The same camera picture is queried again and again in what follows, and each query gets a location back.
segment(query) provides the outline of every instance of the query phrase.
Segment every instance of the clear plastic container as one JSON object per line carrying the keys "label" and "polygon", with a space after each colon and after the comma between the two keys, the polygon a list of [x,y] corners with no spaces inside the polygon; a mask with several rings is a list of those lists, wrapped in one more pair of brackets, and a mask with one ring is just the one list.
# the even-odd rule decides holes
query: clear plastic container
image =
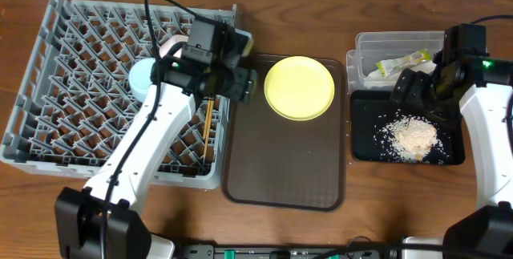
{"label": "clear plastic container", "polygon": [[427,49],[434,55],[443,47],[443,31],[388,31],[360,33],[356,50],[346,55],[349,93],[356,90],[391,91],[396,79],[367,76],[378,69],[377,62],[397,59]]}

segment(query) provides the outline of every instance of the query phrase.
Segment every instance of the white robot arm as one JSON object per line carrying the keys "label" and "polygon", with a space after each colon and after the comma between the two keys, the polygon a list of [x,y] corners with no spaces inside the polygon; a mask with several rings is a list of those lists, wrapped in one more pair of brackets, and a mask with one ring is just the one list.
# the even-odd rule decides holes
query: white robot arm
{"label": "white robot arm", "polygon": [[[438,77],[430,88],[441,101],[437,107],[458,102],[459,113],[467,123],[477,177],[478,211],[448,228],[444,238],[407,237],[404,243],[456,245],[501,253],[513,232],[509,203],[513,201],[513,63],[489,58],[485,28],[476,25],[446,30],[439,54],[434,59],[438,68],[434,76]],[[402,258],[438,259],[442,254],[403,250]]]}
{"label": "white robot arm", "polygon": [[507,134],[507,103],[513,95],[508,85],[473,85],[459,101],[471,136],[477,177],[477,208],[513,202],[513,155]]}
{"label": "white robot arm", "polygon": [[[240,103],[252,97],[257,73],[238,67],[251,49],[251,34],[180,8],[194,15],[188,42],[177,42],[148,66],[154,84],[111,157],[81,191],[64,188],[55,202],[64,258],[170,259],[173,243],[151,234],[139,216],[151,180],[204,97]],[[148,6],[146,12],[151,25]],[[157,48],[152,33],[151,40]]]}
{"label": "white robot arm", "polygon": [[[155,95],[156,85],[151,85],[143,106],[128,128],[127,134],[98,173],[86,182],[84,188],[91,187],[92,196],[105,198],[110,178],[128,146],[144,125],[155,102]],[[111,203],[117,204],[119,200],[124,199],[130,203],[129,209],[139,214],[143,211],[153,176],[172,142],[195,112],[193,95],[183,94],[181,87],[162,83],[160,106],[154,122],[148,125],[123,166],[123,172],[118,177],[119,183],[114,187],[111,196]]]}

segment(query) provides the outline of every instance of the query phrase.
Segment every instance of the plastic tray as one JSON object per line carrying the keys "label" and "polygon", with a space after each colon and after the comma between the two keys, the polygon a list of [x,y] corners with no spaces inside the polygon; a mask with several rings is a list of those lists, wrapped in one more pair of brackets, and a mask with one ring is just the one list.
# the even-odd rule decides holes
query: plastic tray
{"label": "plastic tray", "polygon": [[[195,12],[235,22],[233,10]],[[160,43],[188,34],[192,17],[151,6]],[[34,174],[88,178],[123,138],[140,103],[128,86],[133,63],[151,55],[143,5],[50,0],[0,146],[0,159]],[[220,183],[229,101],[216,99],[204,163],[202,104],[176,138],[154,183],[215,188]]]}
{"label": "plastic tray", "polygon": [[388,31],[360,33],[356,50],[346,55],[349,93],[356,90],[392,91],[395,79],[367,78],[376,63],[427,49],[433,55],[443,48],[443,31]]}
{"label": "plastic tray", "polygon": [[[399,107],[390,100],[390,91],[355,91],[351,95],[351,146],[359,160],[403,163],[389,154],[387,139],[379,129],[395,119],[408,115],[420,115],[406,106]],[[437,138],[443,148],[432,148],[423,159],[424,164],[457,165],[465,160],[461,123],[453,128],[437,128]]]}
{"label": "plastic tray", "polygon": [[[265,78],[282,55],[253,56],[251,68]],[[333,76],[335,95],[315,119],[278,115],[259,80],[254,100],[232,109],[222,189],[236,203],[329,212],[345,199],[345,146],[349,107],[344,65],[316,59]]]}

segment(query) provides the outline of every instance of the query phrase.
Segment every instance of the wire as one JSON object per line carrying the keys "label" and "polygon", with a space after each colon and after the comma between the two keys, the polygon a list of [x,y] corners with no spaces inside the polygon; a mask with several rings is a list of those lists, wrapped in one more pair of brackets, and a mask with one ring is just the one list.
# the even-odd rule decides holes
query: wire
{"label": "wire", "polygon": [[189,10],[187,7],[182,6],[182,5],[181,5],[181,4],[179,4],[178,2],[175,2],[174,0],[165,0],[165,1],[166,1],[166,2],[171,3],[172,5],[174,5],[174,6],[176,6],[176,7],[179,7],[179,8],[180,8],[180,9],[182,9],[182,10],[187,11],[189,14],[192,14],[192,15],[194,15],[194,16],[199,16],[199,15],[198,15],[197,13],[195,13],[194,11]]}
{"label": "wire", "polygon": [[510,140],[510,149],[513,154],[513,94],[507,101],[506,107],[506,127],[507,127],[507,138]]}
{"label": "wire", "polygon": [[[368,242],[372,242],[372,240],[370,240],[367,236],[356,236],[355,238],[351,239],[351,241],[349,242],[349,244],[347,245],[347,247],[350,247],[351,244],[353,244],[353,242],[355,242],[356,240],[359,240],[359,239],[365,239],[367,240]],[[346,253],[345,254],[349,259],[353,259],[353,255],[351,255],[350,253]]]}
{"label": "wire", "polygon": [[[178,6],[180,9],[187,11],[189,14],[192,14],[196,16],[196,13],[192,10],[189,10],[187,7],[180,5],[179,3],[172,1],[172,0],[165,0],[166,2],[170,2],[174,4],[175,6]],[[108,219],[108,211],[109,211],[109,204],[111,202],[112,192],[114,191],[114,187],[118,181],[119,174],[121,173],[121,170],[123,169],[123,166],[125,162],[127,161],[127,158],[130,156],[131,151],[134,149],[134,147],[137,145],[137,142],[143,135],[144,131],[146,131],[147,126],[152,122],[153,118],[155,117],[155,113],[157,112],[157,108],[159,107],[159,100],[160,100],[160,84],[162,83],[162,79],[160,78],[160,56],[159,56],[159,46],[157,43],[157,39],[155,37],[155,32],[153,30],[153,24],[151,22],[151,14],[150,14],[150,6],[148,3],[148,0],[144,0],[144,11],[146,13],[147,18],[147,26],[148,31],[150,33],[151,38],[151,48],[153,50],[153,57],[155,58],[155,67],[156,67],[156,81],[157,81],[157,88],[156,88],[156,95],[155,95],[155,102],[153,103],[153,107],[151,108],[150,114],[147,116],[146,122],[144,122],[143,126],[135,136],[134,140],[131,142],[130,146],[128,146],[127,151],[123,154],[123,157],[121,157],[121,160],[119,161],[118,166],[112,173],[112,176],[109,181],[109,185],[107,187],[107,193],[105,195],[105,200],[103,202],[103,209],[102,209],[102,221],[100,225],[100,253],[102,259],[107,259],[107,219]],[[182,44],[176,44],[171,48],[169,53],[172,55],[181,48]]]}
{"label": "wire", "polygon": [[513,15],[510,15],[510,14],[491,15],[489,17],[484,17],[484,18],[476,19],[473,22],[471,22],[471,24],[485,22],[485,21],[489,21],[489,20],[492,20],[492,19],[503,19],[503,18],[513,18]]}
{"label": "wire", "polygon": [[483,259],[512,259],[513,257],[507,255],[497,255],[477,250],[464,249],[460,247],[449,247],[443,245],[430,245],[430,244],[400,244],[400,245],[388,245],[385,243],[369,243],[366,245],[358,246],[347,246],[341,249],[335,249],[326,252],[321,255],[315,256],[313,259],[327,259],[336,255],[345,255],[347,253],[365,252],[375,250],[379,253],[389,253],[390,251],[402,251],[402,250],[419,250],[419,251],[435,251],[441,252],[447,255],[460,256],[460,257],[472,257],[472,258],[483,258]]}

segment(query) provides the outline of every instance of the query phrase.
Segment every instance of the brown tray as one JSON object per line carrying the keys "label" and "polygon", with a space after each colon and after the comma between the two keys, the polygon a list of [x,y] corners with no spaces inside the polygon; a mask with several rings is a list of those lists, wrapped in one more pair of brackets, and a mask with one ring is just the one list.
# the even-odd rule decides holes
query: brown tray
{"label": "brown tray", "polygon": [[259,80],[251,103],[231,106],[223,193],[236,203],[333,211],[345,199],[345,69],[316,59],[333,76],[335,96],[324,114],[297,122],[278,115],[264,94],[267,72],[285,58],[249,59]]}

